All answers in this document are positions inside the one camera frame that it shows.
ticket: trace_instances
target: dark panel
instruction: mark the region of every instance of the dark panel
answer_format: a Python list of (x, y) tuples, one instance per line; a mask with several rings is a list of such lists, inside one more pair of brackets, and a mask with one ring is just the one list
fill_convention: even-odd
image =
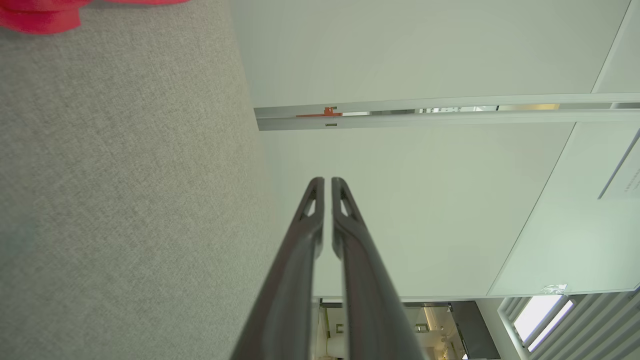
[(451, 314), (458, 326), (469, 359), (500, 359), (475, 301), (451, 302)]

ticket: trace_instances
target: fabric surface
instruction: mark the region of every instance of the fabric surface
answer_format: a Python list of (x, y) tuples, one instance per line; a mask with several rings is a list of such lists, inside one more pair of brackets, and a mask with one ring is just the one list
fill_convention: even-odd
[[(129, 4), (177, 4), (188, 0), (107, 0)], [(79, 9), (91, 0), (0, 0), (0, 27), (50, 35), (80, 26)]]
[(228, 4), (83, 21), (0, 29), (0, 358), (226, 359), (282, 241)]

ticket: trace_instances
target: white panel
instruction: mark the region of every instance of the white panel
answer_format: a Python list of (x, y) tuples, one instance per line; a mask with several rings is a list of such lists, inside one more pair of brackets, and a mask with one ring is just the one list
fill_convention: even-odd
[(577, 123), (490, 295), (630, 290), (640, 282), (640, 200), (598, 196), (640, 121)]
[(633, 0), (593, 92), (640, 92), (640, 0)]
[[(343, 177), (400, 296), (486, 295), (573, 123), (263, 131), (284, 234), (311, 178)], [(326, 191), (327, 203), (330, 204)], [(314, 293), (342, 293), (326, 207)]]
[(233, 0), (254, 107), (591, 92), (629, 0)]

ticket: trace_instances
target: pink object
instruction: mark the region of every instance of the pink object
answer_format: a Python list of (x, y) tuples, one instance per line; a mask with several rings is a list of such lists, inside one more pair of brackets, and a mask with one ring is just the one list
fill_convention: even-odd
[[(108, 0), (129, 4), (177, 4), (189, 0)], [(80, 26), (79, 9), (91, 0), (0, 0), (0, 26), (26, 34), (48, 35)]]

